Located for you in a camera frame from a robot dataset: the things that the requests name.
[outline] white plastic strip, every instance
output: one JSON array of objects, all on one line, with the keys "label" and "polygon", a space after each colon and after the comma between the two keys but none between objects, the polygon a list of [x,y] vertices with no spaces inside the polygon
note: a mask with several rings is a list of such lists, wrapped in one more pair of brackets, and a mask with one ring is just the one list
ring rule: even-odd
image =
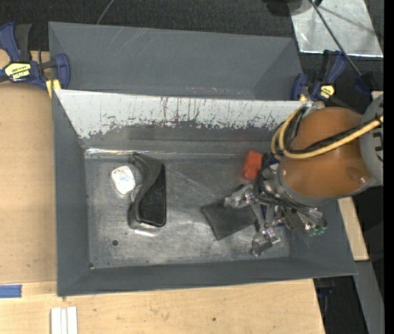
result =
[{"label": "white plastic strip", "polygon": [[77,308],[52,308],[50,311],[51,334],[78,334]]}]

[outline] metal plate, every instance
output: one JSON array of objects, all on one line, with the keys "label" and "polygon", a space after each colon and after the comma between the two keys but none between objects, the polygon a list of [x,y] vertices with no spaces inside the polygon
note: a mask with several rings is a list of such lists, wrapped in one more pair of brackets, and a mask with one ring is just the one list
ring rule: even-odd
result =
[{"label": "metal plate", "polygon": [[[301,52],[339,50],[309,0],[289,1],[288,6]],[[323,0],[318,9],[347,54],[383,57],[364,0]]]}]

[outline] black carpet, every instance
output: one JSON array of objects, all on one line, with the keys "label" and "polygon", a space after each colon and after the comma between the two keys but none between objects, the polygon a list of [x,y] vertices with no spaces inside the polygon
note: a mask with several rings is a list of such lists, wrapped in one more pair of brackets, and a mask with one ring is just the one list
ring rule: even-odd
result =
[{"label": "black carpet", "polygon": [[[109,1],[0,0],[0,26],[11,21],[17,24],[31,23],[30,48],[48,50],[49,21],[94,24]],[[384,51],[384,0],[365,2]],[[294,37],[290,11],[283,0],[116,0],[102,24]],[[322,56],[300,54],[299,57],[306,74],[319,71]],[[384,89],[384,62],[381,59],[352,57],[352,60],[362,73],[373,73],[375,89]],[[354,89],[355,78],[355,72],[348,65],[336,81],[337,96],[364,112],[369,100]],[[364,227],[382,220],[382,200],[382,188],[355,197],[358,216]],[[380,259],[377,277],[382,287],[383,274],[384,262],[381,265]],[[330,306],[326,311],[327,333],[365,333],[365,326],[360,321],[362,317],[357,312],[350,314],[351,308],[359,311],[359,305],[356,304],[356,294],[351,294],[353,286],[349,285],[349,280],[336,281],[339,290],[332,292]],[[341,311],[360,321],[359,324],[347,327],[346,321],[341,319]]]}]

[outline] plywood board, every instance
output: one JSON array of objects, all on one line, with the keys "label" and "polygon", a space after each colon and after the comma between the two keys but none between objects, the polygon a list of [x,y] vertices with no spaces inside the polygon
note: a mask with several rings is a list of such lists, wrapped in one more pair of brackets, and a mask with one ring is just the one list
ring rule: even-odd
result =
[{"label": "plywood board", "polygon": [[48,94],[0,83],[0,284],[56,279],[52,139]]},{"label": "plywood board", "polygon": [[47,334],[50,309],[71,306],[80,334],[325,333],[311,280],[67,298],[40,290],[27,284],[23,298],[0,300],[0,333]]}]

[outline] yellow clamp label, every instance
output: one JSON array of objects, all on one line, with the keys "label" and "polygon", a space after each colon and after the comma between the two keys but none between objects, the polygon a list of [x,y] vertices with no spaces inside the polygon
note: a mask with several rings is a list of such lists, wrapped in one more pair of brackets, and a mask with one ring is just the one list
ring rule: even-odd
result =
[{"label": "yellow clamp label", "polygon": [[335,88],[333,86],[322,86],[320,94],[322,97],[329,99],[333,94],[335,94]]},{"label": "yellow clamp label", "polygon": [[3,71],[15,81],[22,77],[29,76],[30,70],[31,65],[29,63],[11,63],[7,65]]}]

